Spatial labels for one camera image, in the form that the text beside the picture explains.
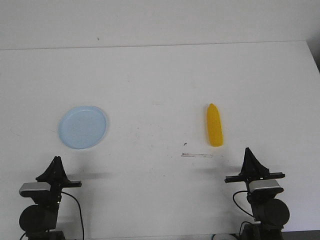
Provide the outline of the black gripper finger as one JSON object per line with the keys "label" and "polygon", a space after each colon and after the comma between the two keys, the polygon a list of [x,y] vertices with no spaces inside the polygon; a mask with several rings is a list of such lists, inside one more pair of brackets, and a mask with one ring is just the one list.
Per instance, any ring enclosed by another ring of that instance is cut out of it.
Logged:
{"label": "black gripper finger", "polygon": [[252,172],[252,174],[254,175],[269,175],[270,174],[270,170],[263,166],[255,157],[255,155],[253,154],[253,152],[248,149],[248,154],[249,154],[249,165],[250,165],[250,171]]}
{"label": "black gripper finger", "polygon": [[247,176],[249,173],[249,163],[250,163],[250,154],[249,154],[249,147],[245,148],[244,158],[243,158],[243,164],[240,171],[240,176]]}
{"label": "black gripper finger", "polygon": [[58,171],[58,178],[61,182],[66,182],[68,180],[66,172],[64,170],[64,166],[62,163],[62,159],[60,156],[57,157],[57,171]]}
{"label": "black gripper finger", "polygon": [[55,156],[51,163],[49,164],[48,168],[37,177],[38,181],[50,181],[53,178],[54,172],[56,170],[56,162],[58,160],[58,157]]}

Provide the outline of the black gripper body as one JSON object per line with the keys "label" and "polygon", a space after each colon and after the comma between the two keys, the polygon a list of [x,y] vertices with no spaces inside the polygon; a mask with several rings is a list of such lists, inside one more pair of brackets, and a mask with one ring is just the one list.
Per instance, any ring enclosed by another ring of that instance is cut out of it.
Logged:
{"label": "black gripper body", "polygon": [[66,177],[62,178],[49,178],[49,179],[40,179],[36,178],[37,182],[45,182],[50,184],[52,187],[55,186],[57,188],[80,188],[82,186],[81,181],[71,181]]}
{"label": "black gripper body", "polygon": [[252,181],[257,180],[271,180],[271,179],[282,179],[286,175],[282,172],[272,172],[267,176],[256,176],[256,175],[232,175],[232,176],[226,176],[224,179],[225,183],[237,183],[237,182],[245,182],[250,183]]}

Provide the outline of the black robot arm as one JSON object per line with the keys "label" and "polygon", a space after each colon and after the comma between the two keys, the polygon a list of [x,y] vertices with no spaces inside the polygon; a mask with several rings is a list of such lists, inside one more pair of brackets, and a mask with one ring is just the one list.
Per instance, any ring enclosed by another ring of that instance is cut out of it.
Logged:
{"label": "black robot arm", "polygon": [[226,176],[225,183],[244,182],[246,190],[240,190],[232,195],[237,207],[235,196],[246,193],[252,213],[239,207],[244,213],[253,218],[254,223],[243,221],[239,228],[239,240],[282,240],[282,229],[290,219],[288,206],[276,198],[284,189],[278,179],[286,175],[283,172],[270,172],[255,157],[249,147],[245,148],[243,164],[238,175]]}
{"label": "black robot arm", "polygon": [[24,231],[22,237],[29,240],[64,240],[64,232],[56,230],[62,195],[73,198],[79,211],[81,205],[63,189],[80,188],[82,182],[68,179],[60,156],[55,156],[44,173],[35,180],[23,183],[18,191],[20,196],[31,198],[34,202],[19,217],[19,226]]}

